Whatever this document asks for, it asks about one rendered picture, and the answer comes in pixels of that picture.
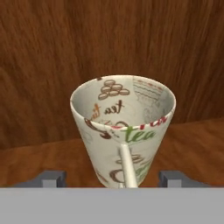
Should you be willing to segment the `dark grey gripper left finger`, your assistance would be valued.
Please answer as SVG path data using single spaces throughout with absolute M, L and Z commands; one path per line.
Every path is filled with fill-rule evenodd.
M 18 183 L 15 187 L 22 188 L 58 188 L 67 186 L 65 171 L 43 171 L 37 177 Z

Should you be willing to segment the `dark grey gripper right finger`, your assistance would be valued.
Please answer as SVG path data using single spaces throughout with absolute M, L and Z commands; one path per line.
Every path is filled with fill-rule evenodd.
M 183 188 L 196 188 L 208 187 L 207 184 L 201 183 L 194 179 L 188 178 L 181 171 L 161 171 L 158 174 L 159 187 L 183 187 Z

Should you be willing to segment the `white printed tea cup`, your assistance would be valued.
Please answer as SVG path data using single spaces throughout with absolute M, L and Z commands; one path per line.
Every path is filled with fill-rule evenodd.
M 77 87 L 70 108 L 100 182 L 123 181 L 119 150 L 129 147 L 136 182 L 142 184 L 162 143 L 176 97 L 164 84 L 136 75 L 108 75 Z

